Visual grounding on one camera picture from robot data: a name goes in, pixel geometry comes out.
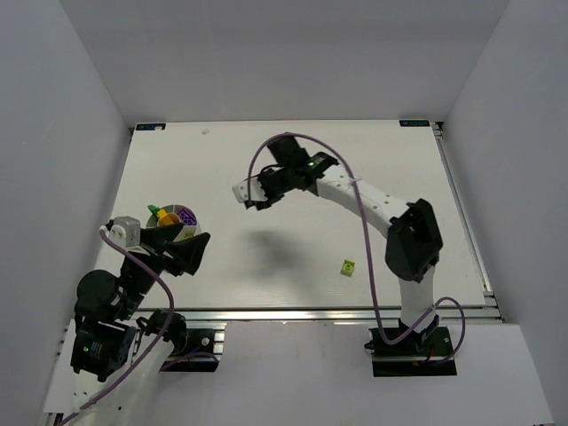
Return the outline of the dark green lego stud piece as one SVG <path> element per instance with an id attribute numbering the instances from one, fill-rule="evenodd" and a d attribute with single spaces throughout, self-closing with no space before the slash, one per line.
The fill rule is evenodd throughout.
<path id="1" fill-rule="evenodd" d="M 147 208 L 150 210 L 153 217 L 156 217 L 156 218 L 159 217 L 158 213 L 161 210 L 159 207 L 150 204 L 150 205 L 147 206 Z"/>

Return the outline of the purple lego brick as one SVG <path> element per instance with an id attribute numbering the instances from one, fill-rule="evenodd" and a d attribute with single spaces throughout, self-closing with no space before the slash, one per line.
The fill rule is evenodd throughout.
<path id="1" fill-rule="evenodd" d="M 177 216 L 179 217 L 179 220 L 187 226 L 195 226 L 197 225 L 197 219 L 195 214 L 190 210 L 190 209 L 179 209 L 177 211 Z"/>

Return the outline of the lime lego brick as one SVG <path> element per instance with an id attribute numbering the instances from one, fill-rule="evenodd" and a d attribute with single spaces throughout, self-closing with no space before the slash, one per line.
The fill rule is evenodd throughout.
<path id="1" fill-rule="evenodd" d="M 355 271 L 355 263 L 345 259 L 340 269 L 340 273 L 344 276 L 351 277 Z"/>

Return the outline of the orange long lego brick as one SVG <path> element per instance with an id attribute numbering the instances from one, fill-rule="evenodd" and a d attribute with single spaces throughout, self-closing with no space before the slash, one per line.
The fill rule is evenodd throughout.
<path id="1" fill-rule="evenodd" d="M 158 215 L 159 226 L 175 225 L 179 223 L 179 217 L 176 213 L 167 212 L 164 209 L 161 209 Z"/>

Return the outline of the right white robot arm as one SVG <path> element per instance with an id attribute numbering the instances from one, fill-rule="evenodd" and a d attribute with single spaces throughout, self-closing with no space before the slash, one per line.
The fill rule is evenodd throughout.
<path id="1" fill-rule="evenodd" d="M 384 261 L 398 278 L 401 336 L 425 337 L 439 323 L 433 278 L 443 248 L 431 204 L 423 198 L 405 201 L 357 177 L 345 157 L 329 144 L 310 155 L 298 143 L 301 134 L 285 132 L 260 147 L 274 159 L 258 173 L 248 172 L 233 189 L 248 209 L 269 209 L 291 191 L 331 201 L 355 214 L 362 224 L 372 302 L 378 302 L 370 232 L 386 241 Z"/>

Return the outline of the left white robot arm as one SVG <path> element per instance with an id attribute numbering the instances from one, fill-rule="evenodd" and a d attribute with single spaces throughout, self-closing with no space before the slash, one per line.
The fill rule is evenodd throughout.
<path id="1" fill-rule="evenodd" d="M 92 270 L 77 284 L 73 408 L 59 424 L 136 425 L 159 373 L 200 359 L 218 365 L 212 338 L 188 329 L 162 278 L 194 275 L 201 265 L 209 233 L 183 231 L 181 223 L 144 228 L 134 217 L 99 228 L 122 266 L 119 275 Z"/>

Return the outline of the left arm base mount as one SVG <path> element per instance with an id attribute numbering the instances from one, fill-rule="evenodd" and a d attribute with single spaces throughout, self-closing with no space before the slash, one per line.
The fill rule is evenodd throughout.
<path id="1" fill-rule="evenodd" d="M 221 327 L 189 327 L 185 338 L 164 361 L 165 373 L 214 373 L 223 353 L 225 331 Z"/>

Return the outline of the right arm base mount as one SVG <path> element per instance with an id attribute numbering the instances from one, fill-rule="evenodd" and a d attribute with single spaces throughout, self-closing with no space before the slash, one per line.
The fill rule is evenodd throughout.
<path id="1" fill-rule="evenodd" d="M 453 353 L 454 346 L 447 327 L 438 327 L 418 347 L 406 339 L 397 345 L 387 345 L 377 328 L 369 330 L 370 340 L 364 348 L 371 357 L 374 377 L 442 377 L 456 376 L 454 359 L 442 363 Z"/>

